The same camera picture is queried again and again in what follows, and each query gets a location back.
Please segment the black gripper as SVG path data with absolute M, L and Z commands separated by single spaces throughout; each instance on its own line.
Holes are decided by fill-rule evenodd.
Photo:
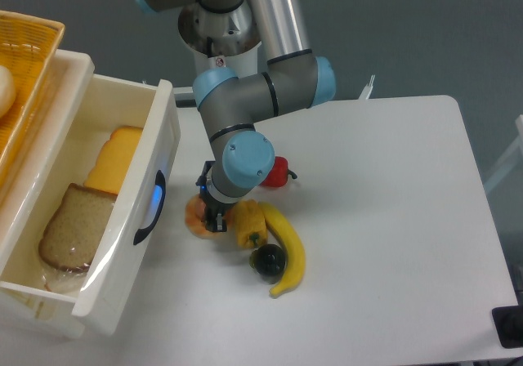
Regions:
M 212 180 L 212 166 L 214 163 L 213 160 L 204 162 L 203 170 L 195 184 L 199 187 L 199 197 L 206 204 L 203 213 L 203 223 L 206 231 L 220 233 L 227 231 L 226 219 L 223 215 L 240 201 L 240 197 L 226 196 L 217 189 Z

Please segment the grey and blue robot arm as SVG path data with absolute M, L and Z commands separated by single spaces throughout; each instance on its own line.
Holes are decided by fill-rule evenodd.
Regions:
M 275 162 L 272 144 L 255 124 L 332 100 L 333 67 L 315 56 L 306 35 L 299 0 L 136 0 L 147 11 L 189 7 L 209 67 L 193 83 L 194 100 L 214 159 L 198 179 L 212 232 L 227 228 L 226 213 L 260 185 Z M 229 65 L 218 65 L 217 24 L 237 20 L 245 11 L 265 48 L 267 71 L 239 77 Z

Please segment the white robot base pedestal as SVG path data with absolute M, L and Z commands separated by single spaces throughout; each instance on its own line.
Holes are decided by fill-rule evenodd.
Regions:
M 178 17 L 178 31 L 193 53 L 198 75 L 216 68 L 227 68 L 226 77 L 258 73 L 262 41 L 247 0 L 234 10 L 214 11 L 199 3 L 184 7 Z

